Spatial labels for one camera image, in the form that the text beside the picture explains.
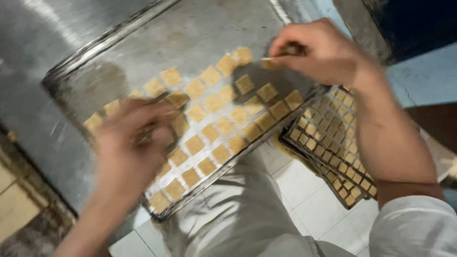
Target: forearm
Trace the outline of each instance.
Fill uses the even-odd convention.
[[[362,162],[375,178],[435,183],[436,170],[419,130],[398,105],[383,72],[356,77],[357,140]]]
[[[130,199],[112,201],[107,199],[109,197],[99,191],[93,194],[78,223],[54,253],[55,257],[97,255],[132,205]]]

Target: left hand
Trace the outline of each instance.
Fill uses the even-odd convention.
[[[166,162],[173,107],[155,100],[127,99],[97,133],[98,185],[101,195],[133,202]],[[138,142],[138,133],[152,128],[151,140]]]

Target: floor tile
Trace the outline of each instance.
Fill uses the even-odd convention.
[[[325,233],[320,241],[327,241],[352,254],[358,254],[365,247],[348,220],[342,220]]]
[[[265,167],[270,174],[275,173],[281,167],[293,160],[293,158],[281,152],[270,142],[263,143],[255,151],[257,151],[263,159]]]
[[[286,197],[281,194],[282,196],[282,204],[284,205],[284,207],[286,207],[286,210],[287,212],[291,212],[293,210],[292,206],[290,205],[289,201],[286,199]]]
[[[273,178],[292,208],[296,208],[325,184],[297,160],[287,163],[273,174]]]
[[[166,254],[162,234],[156,230],[150,220],[144,222],[136,231],[155,256]]]
[[[156,257],[136,231],[117,241],[110,247],[109,252],[113,257]]]
[[[370,257],[370,248],[368,246],[365,247],[359,254],[357,254],[357,257]]]
[[[302,220],[295,214],[294,211],[289,213],[290,218],[292,219],[293,223],[297,227],[298,231],[302,234],[302,236],[310,236],[308,229],[306,228],[305,224],[303,224]]]
[[[345,216],[344,207],[327,186],[320,188],[293,211],[315,239],[320,238]]]
[[[352,211],[345,217],[345,220],[351,222],[356,233],[362,239],[364,246],[368,245],[368,238],[370,235],[373,222],[379,214],[377,201],[370,199],[363,202],[359,207]]]

